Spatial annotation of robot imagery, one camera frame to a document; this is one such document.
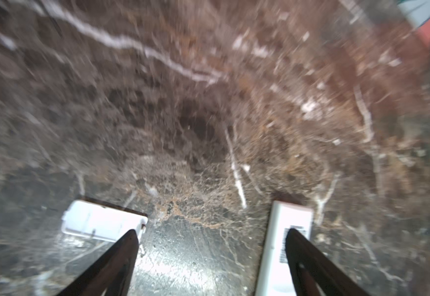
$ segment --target barcode label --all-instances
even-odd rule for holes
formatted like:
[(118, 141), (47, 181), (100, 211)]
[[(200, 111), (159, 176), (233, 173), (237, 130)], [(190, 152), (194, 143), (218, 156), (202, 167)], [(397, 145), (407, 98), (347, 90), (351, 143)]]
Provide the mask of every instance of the barcode label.
[(284, 234), (282, 236), (282, 249), (281, 249), (281, 254), (279, 256), (279, 262), (280, 263), (287, 263), (287, 257), (286, 257), (286, 236), (287, 236), (287, 233), (289, 232), (289, 229), (291, 229), (291, 228), (297, 229), (303, 236), (305, 236), (305, 238), (307, 238), (306, 237), (307, 231), (305, 230), (305, 228), (303, 226), (294, 226), (294, 225), (291, 225), (291, 227), (289, 227), (289, 228), (284, 228)]

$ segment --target barcode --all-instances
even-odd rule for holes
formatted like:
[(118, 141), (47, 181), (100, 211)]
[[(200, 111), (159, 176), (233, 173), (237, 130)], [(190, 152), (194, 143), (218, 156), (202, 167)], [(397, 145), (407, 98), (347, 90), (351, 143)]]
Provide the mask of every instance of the barcode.
[(282, 236), (282, 249), (281, 249), (281, 254), (279, 256), (279, 262), (280, 263), (287, 263), (287, 257), (286, 257), (286, 236), (287, 236), (287, 233), (289, 232), (289, 229), (291, 229), (291, 228), (297, 229), (305, 237), (307, 235), (307, 231), (305, 231), (305, 228), (302, 227), (302, 226), (291, 225), (291, 227), (289, 227), (289, 228), (284, 228), (284, 234)]

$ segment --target brown marble surface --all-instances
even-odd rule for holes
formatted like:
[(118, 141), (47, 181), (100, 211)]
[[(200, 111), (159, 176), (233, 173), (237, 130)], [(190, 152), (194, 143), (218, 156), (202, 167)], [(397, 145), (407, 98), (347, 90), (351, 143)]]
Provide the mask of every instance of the brown marble surface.
[(78, 195), (149, 215), (131, 295), (252, 295), (282, 199), (371, 295), (430, 296), (428, 50), (392, 0), (0, 0), (0, 295), (109, 247), (60, 232)]

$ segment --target white plastic object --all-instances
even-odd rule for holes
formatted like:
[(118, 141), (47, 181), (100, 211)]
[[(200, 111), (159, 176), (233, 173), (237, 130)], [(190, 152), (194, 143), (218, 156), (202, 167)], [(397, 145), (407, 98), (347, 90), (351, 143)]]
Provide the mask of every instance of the white plastic object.
[(430, 0), (398, 1), (397, 6), (414, 29), (430, 19)]
[(312, 219), (313, 211), (310, 208), (273, 202), (255, 296), (296, 295), (287, 264), (286, 235), (289, 229), (296, 228), (309, 239)]
[(141, 243), (148, 218), (138, 214), (75, 200), (62, 216), (62, 232), (103, 241), (117, 241), (128, 230), (134, 229)]

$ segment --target marble floor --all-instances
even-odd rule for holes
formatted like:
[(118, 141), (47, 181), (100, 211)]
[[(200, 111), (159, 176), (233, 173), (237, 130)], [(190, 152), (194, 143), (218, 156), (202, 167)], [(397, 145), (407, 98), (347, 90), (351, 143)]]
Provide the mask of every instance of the marble floor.
[(253, 295), (273, 199), (372, 296), (430, 296), (430, 55), (392, 0), (0, 0), (0, 295), (149, 216), (130, 295)]

